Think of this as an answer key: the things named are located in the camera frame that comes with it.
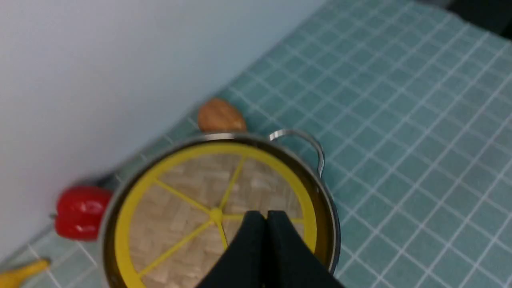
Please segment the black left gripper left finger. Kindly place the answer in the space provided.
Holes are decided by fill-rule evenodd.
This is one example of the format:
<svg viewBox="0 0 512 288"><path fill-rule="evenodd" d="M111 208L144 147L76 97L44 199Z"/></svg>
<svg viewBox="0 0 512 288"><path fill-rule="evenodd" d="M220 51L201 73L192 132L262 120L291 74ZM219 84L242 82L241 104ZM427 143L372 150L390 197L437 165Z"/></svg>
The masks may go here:
<svg viewBox="0 0 512 288"><path fill-rule="evenodd" d="M266 221L257 211L245 213L228 248L198 288L260 288Z"/></svg>

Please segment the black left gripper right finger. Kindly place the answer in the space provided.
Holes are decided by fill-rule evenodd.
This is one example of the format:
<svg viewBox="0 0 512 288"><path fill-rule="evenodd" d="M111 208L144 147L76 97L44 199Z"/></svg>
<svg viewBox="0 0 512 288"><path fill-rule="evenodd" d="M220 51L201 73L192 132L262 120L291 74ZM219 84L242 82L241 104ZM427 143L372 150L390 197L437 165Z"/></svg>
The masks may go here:
<svg viewBox="0 0 512 288"><path fill-rule="evenodd" d="M306 246L283 211L269 211L266 288L342 288Z"/></svg>

